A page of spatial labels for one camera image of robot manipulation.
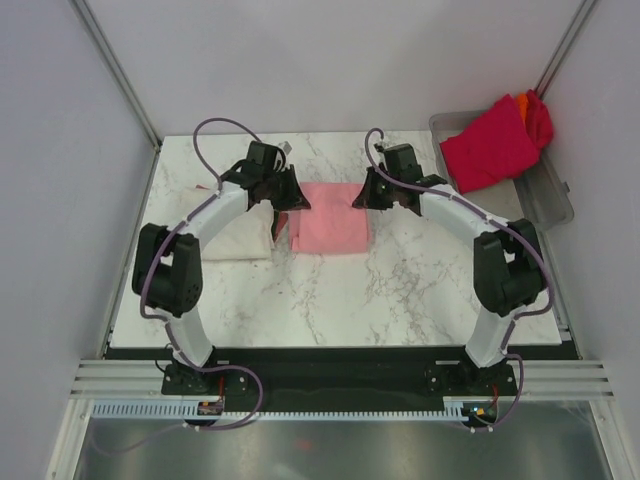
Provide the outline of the pink t shirt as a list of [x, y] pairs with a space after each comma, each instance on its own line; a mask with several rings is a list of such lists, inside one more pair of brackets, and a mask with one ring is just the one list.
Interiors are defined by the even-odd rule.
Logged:
[[348, 255], [367, 253], [367, 211], [353, 201], [362, 190], [356, 183], [305, 182], [301, 190], [310, 209], [289, 214], [289, 244], [295, 253]]

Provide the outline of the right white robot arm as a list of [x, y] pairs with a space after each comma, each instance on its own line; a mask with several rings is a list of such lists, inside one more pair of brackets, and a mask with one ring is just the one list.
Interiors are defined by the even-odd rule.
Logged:
[[384, 211], [398, 204], [432, 220], [463, 242], [472, 253], [473, 290], [481, 308], [465, 345], [469, 362], [458, 368], [467, 392], [483, 392], [494, 381], [491, 366], [507, 355], [516, 323], [551, 309], [553, 295], [531, 311], [538, 295], [550, 291], [537, 231], [526, 220], [508, 221], [465, 199], [442, 177], [426, 176], [414, 148], [407, 144], [367, 145], [369, 159], [363, 188], [352, 203], [356, 209]]

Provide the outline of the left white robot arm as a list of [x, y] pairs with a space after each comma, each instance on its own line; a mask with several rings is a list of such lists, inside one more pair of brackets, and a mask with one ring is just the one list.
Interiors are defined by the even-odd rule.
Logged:
[[187, 366], [185, 382], [198, 393], [211, 392], [220, 378], [218, 367], [209, 363], [214, 347], [198, 311], [204, 291], [202, 251], [262, 202], [277, 212], [310, 207], [287, 162], [290, 151], [286, 142], [252, 141], [246, 156], [219, 177], [217, 189], [174, 227], [148, 223], [139, 232], [132, 273], [139, 313], [162, 323], [174, 358]]

